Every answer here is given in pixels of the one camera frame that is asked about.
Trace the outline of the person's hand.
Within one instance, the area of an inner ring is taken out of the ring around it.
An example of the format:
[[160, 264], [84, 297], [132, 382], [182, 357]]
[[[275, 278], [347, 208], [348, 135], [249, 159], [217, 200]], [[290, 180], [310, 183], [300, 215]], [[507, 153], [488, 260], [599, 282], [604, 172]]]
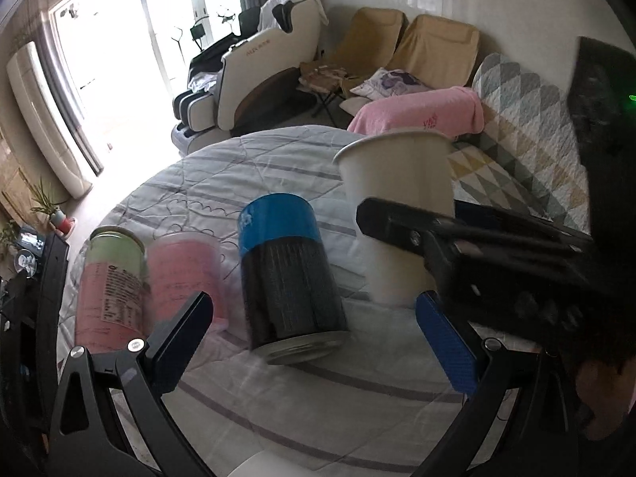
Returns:
[[621, 369], [601, 362], [582, 366], [576, 389], [593, 418], [584, 430], [591, 440], [601, 440], [615, 432], [635, 404], [635, 359]]

